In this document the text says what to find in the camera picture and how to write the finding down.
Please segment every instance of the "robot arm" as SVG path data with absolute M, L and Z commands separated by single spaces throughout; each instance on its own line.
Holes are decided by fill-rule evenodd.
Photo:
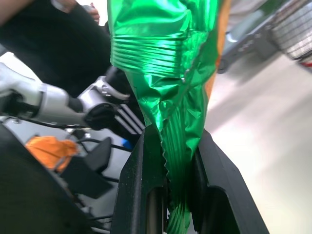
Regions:
M 105 98 L 104 84 L 105 77 L 99 77 L 82 95 L 72 98 L 58 87 L 38 83 L 0 63 L 0 114 L 55 125 L 108 128 L 116 107 Z

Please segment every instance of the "orange cloth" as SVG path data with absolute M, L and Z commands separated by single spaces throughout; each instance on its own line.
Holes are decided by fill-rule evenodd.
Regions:
M 219 14 L 219 20 L 218 20 L 218 24 L 219 24 L 219 26 L 218 26 L 219 35 L 218 36 L 219 36 L 219 38 L 218 38 L 218 45 L 217 46 L 218 46 L 219 58 L 216 61 L 217 69 L 218 69 L 219 64 L 220 64 L 221 55 L 222 55 L 223 47 L 224 47 L 224 43 L 225 43 L 225 34 L 226 34 L 227 27 L 228 27 L 230 9 L 231 9 L 231 0 L 224 0 L 220 14 Z M 207 94 L 208 99 L 210 98 L 210 95 L 211 95 L 211 92 L 213 89 L 215 76 L 216 76 L 216 72 L 212 75 L 212 77 L 210 77 L 210 79 L 205 84 L 205 90 L 206 90 L 206 94 Z
M 78 152 L 77 145 L 73 141 L 57 140 L 54 136 L 36 136 L 26 144 L 26 148 L 48 169 L 54 169 L 65 157 L 64 162 L 57 168 L 58 171 L 64 170 L 73 155 Z

